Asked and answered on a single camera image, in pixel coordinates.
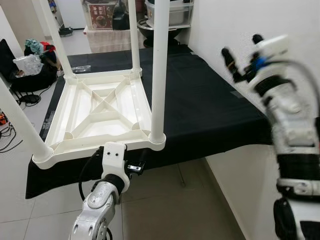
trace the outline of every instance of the baseboard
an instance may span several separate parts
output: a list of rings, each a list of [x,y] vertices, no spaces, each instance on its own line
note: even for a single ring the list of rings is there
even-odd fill
[[[207,159],[204,158],[202,161],[202,165],[206,172],[208,173],[208,176],[210,177],[211,183],[216,190],[218,197],[220,198],[220,201],[222,202],[224,208],[226,209],[228,215],[231,219],[231,224],[234,226],[234,231],[237,233],[237,235],[241,235],[243,240],[251,240],[249,236],[247,235],[245,229],[239,224],[239,219],[237,219],[236,212],[233,211],[232,206],[230,206],[228,199],[226,198],[223,189],[221,188],[219,181],[216,179],[212,169],[210,168]]]

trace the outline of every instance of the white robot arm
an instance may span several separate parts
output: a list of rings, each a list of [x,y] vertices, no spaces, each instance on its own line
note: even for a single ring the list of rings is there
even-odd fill
[[[287,59],[288,37],[263,40],[254,35],[257,50],[241,74],[227,48],[225,64],[235,83],[247,81],[262,99],[272,127],[280,177],[277,190],[282,198],[274,203],[275,232],[281,240],[320,239],[320,161],[316,119],[308,113],[294,82],[286,78],[287,66],[298,67],[319,88],[306,68]]]
[[[143,161],[124,161],[126,148],[123,143],[107,142],[91,157],[100,158],[102,155],[102,179],[96,182],[93,191],[86,198],[82,193],[81,182],[79,183],[84,201],[82,212],[76,218],[69,240],[112,240],[108,225],[115,215],[115,206],[120,204],[121,193],[128,190],[129,178],[133,173],[141,175],[145,165]]]

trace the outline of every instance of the floor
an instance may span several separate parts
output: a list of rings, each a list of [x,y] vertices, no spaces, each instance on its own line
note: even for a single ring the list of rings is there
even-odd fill
[[[67,56],[91,54],[88,37],[83,30],[75,30],[72,36],[62,37],[61,40]]]
[[[88,52],[80,31],[62,40],[69,55]],[[39,104],[24,109],[38,132],[54,88],[41,96]],[[0,148],[6,141],[0,139]],[[67,240],[82,209],[78,186],[59,187],[25,200],[30,158],[23,143],[0,153],[0,240]],[[132,179],[109,226],[114,240],[243,239],[203,162],[189,161],[179,167],[185,185],[178,165],[147,170]],[[83,184],[85,193],[92,184]]]

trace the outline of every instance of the white wall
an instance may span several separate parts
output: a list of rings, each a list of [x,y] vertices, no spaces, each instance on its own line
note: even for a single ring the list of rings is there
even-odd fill
[[[81,0],[56,0],[62,15],[64,26],[84,29],[87,25]]]
[[[195,0],[194,4],[189,47],[229,83],[221,49],[230,47],[244,67],[254,49],[255,33],[266,39],[289,34],[292,57],[320,76],[319,0]]]
[[[8,43],[13,55],[16,58],[22,57],[24,54],[22,52],[22,49],[18,43],[18,40],[12,31],[9,22],[6,18],[6,15],[0,6],[0,40],[5,39],[6,42]]]
[[[22,49],[26,39],[45,40],[31,0],[0,0],[0,4]]]
[[[34,10],[36,12],[37,18],[39,20],[39,23],[41,25],[41,28],[42,28],[44,36],[45,37],[50,37],[51,36],[50,30],[49,30],[49,27],[47,25],[47,22],[46,22],[46,19],[45,19],[45,16],[44,16],[44,12],[42,11],[42,7],[40,5],[40,0],[31,0],[31,1],[32,1],[32,5],[34,7]],[[58,19],[58,21],[56,21],[56,20],[54,20],[54,21],[55,21],[55,24],[56,24],[56,28],[59,29],[60,24],[63,24],[63,20],[62,20],[61,13],[60,13],[58,5],[57,5],[57,12],[54,14],[54,16],[57,17],[57,19]]]
[[[248,64],[254,47],[252,35],[266,39],[283,34],[291,37],[291,58],[301,61],[320,79],[320,1],[319,0],[195,0],[189,47],[229,83],[221,49],[230,47],[239,66]],[[301,81],[296,71],[290,77]],[[301,85],[310,96],[311,88]],[[247,93],[246,86],[239,86]],[[244,94],[262,107],[253,94]],[[273,202],[277,164],[272,147],[245,146],[207,158],[228,199],[240,227],[249,240],[276,239]]]

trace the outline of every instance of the black cable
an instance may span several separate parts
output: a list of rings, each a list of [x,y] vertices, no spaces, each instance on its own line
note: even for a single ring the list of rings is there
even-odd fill
[[[13,140],[16,138],[17,132],[16,132],[15,128],[11,125],[11,123],[9,123],[8,127],[2,129],[2,131],[5,130],[5,129],[6,129],[5,133],[7,133],[8,131],[10,131],[10,133],[9,133],[9,135],[1,135],[1,137],[10,137],[12,131],[14,132],[14,135],[13,135],[12,139],[9,141],[9,143],[5,147],[0,149],[0,154],[4,154],[4,153],[7,153],[7,152],[15,149],[17,146],[19,146],[23,142],[23,140],[21,140],[16,145],[14,145],[14,146],[10,147],[9,149],[7,149],[10,146],[10,144],[13,142]]]
[[[11,140],[9,141],[9,143],[8,143],[5,147],[0,148],[0,151],[3,151],[3,150],[5,150],[7,147],[9,147],[9,145],[13,142],[13,140],[16,138],[16,136],[17,136],[17,132],[16,132],[16,130],[14,130],[14,135],[13,135],[13,137],[11,138]]]
[[[96,157],[97,152],[98,152],[98,151],[96,151],[96,152],[88,159],[88,161],[86,161],[86,163],[85,163],[85,165],[83,166],[83,168],[82,168],[82,170],[81,170],[81,173],[80,173],[80,175],[79,175],[78,187],[79,187],[79,193],[80,193],[80,196],[81,196],[82,201],[84,201],[85,198],[86,198],[85,195],[84,195],[84,191],[83,191],[83,189],[82,189],[82,178],[83,178],[83,175],[85,174],[85,172],[86,172],[89,164],[91,163],[92,159],[93,159],[94,157]]]
[[[4,154],[4,153],[7,153],[9,151],[11,151],[12,149],[15,149],[16,147],[18,147],[21,143],[23,142],[23,140],[21,140],[20,142],[18,142],[16,145],[14,145],[13,147],[5,150],[5,151],[0,151],[0,154]]]
[[[51,86],[52,85],[50,85],[48,88],[46,88],[45,90],[43,90],[42,92],[40,92],[40,94],[39,94],[39,100],[36,102],[36,103],[33,103],[33,104],[28,104],[28,103],[25,103],[25,107],[33,107],[33,106],[35,106],[35,105],[37,105],[38,103],[40,103],[40,101],[41,101],[41,95],[44,93],[44,92],[46,92],[46,91],[48,91],[50,88],[51,88]]]
[[[110,237],[109,240],[113,240],[113,236],[112,236],[112,233],[111,233],[110,229],[107,228],[106,231],[107,231],[107,233],[109,234],[109,237]]]
[[[273,65],[273,64],[285,64],[285,65],[289,65],[289,66],[291,65],[291,66],[299,69],[306,76],[306,79],[309,81],[309,83],[311,84],[311,86],[315,92],[316,100],[318,103],[318,116],[320,117],[320,91],[319,91],[318,81],[306,66],[304,66],[302,63],[300,63],[298,61],[294,61],[294,60],[267,61],[265,64],[266,64],[266,66]]]

